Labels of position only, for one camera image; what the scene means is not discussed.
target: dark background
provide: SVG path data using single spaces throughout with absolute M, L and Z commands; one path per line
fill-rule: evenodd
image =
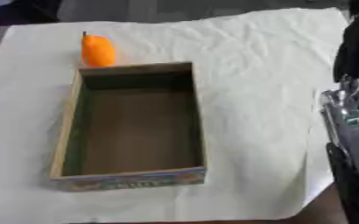
M 17 0 L 0 6 L 0 25 L 80 21 L 195 20 L 284 8 L 346 10 L 348 0 Z

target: orange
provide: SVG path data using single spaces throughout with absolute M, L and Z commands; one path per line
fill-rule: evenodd
M 88 66 L 109 67 L 116 62 L 116 50 L 107 38 L 83 32 L 81 57 Z

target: wrinkled paper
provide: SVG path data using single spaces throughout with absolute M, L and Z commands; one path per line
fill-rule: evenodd
M 336 9 L 201 21 L 11 27 L 0 45 L 0 223 L 280 219 L 333 181 L 321 91 L 347 25 Z M 112 40 L 119 65 L 192 61 L 204 185 L 61 192 L 47 184 L 81 34 Z

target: open box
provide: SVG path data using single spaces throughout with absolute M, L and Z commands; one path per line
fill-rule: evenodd
M 191 63 L 80 69 L 51 180 L 69 191 L 204 182 Z

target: black machine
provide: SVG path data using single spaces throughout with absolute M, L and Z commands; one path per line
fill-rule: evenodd
M 321 96 L 331 143 L 327 154 L 344 211 L 359 224 L 359 1 L 351 2 L 351 23 L 334 63 L 340 88 Z

